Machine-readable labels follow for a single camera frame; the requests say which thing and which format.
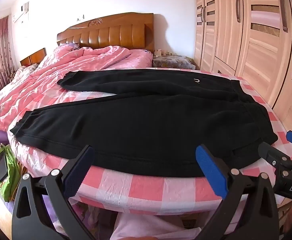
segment white wall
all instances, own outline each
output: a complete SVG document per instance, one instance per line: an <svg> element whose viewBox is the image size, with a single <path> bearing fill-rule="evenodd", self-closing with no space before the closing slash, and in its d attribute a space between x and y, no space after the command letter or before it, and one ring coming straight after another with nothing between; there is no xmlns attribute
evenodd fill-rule
<svg viewBox="0 0 292 240"><path fill-rule="evenodd" d="M87 21L124 12L154 13L155 49L193 57L195 0L17 0L12 13L27 1L28 18L12 25L18 62L44 47L52 52L57 34L77 24L80 15Z"/></svg>

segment bedside table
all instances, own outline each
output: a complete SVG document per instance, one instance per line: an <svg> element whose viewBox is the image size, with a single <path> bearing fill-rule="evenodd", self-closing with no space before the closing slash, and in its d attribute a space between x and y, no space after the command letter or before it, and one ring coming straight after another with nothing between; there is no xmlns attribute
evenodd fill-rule
<svg viewBox="0 0 292 240"><path fill-rule="evenodd" d="M160 56L153 57L153 67L156 68L183 68L195 69L193 60L186 56Z"/></svg>

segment wooden wardrobe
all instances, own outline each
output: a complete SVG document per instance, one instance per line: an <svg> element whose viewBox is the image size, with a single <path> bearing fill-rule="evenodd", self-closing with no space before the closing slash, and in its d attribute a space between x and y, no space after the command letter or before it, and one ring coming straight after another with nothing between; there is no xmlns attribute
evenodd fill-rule
<svg viewBox="0 0 292 240"><path fill-rule="evenodd" d="M197 0L194 59L243 77L292 130L292 0Z"/></svg>

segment power outlet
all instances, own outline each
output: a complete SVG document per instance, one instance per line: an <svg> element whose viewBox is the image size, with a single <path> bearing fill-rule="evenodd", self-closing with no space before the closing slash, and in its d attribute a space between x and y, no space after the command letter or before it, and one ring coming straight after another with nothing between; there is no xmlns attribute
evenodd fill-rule
<svg viewBox="0 0 292 240"><path fill-rule="evenodd" d="M78 22L81 22L82 20L85 20L85 15L84 14L79 16L79 17L77 17L77 21Z"/></svg>

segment pillow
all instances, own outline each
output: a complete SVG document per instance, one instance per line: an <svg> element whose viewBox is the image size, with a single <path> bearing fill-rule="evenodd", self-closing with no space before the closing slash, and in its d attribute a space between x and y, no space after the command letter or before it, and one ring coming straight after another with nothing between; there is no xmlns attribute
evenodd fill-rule
<svg viewBox="0 0 292 240"><path fill-rule="evenodd" d="M63 43L60 44L59 47L66 47L69 51L80 49L80 45L78 43Z"/></svg>
<svg viewBox="0 0 292 240"><path fill-rule="evenodd" d="M11 72L11 74L9 75L9 78L8 78L8 82L12 82L14 80L14 77L15 77L15 74L16 74L16 70L14 70L13 72Z"/></svg>
<svg viewBox="0 0 292 240"><path fill-rule="evenodd" d="M33 65L30 65L30 66L28 66L28 67L25 67L25 66L23 66L23 67L20 67L18 70L17 70L17 72L16 72L16 74L15 74L15 77L14 77L14 81L17 81L17 80L20 80L22 77L25 77L25 76L29 76L29 74L30 73L32 73L32 72L34 72L34 70L36 69L36 68L38 68L38 64L37 63L35 63L35 64L33 64Z"/></svg>

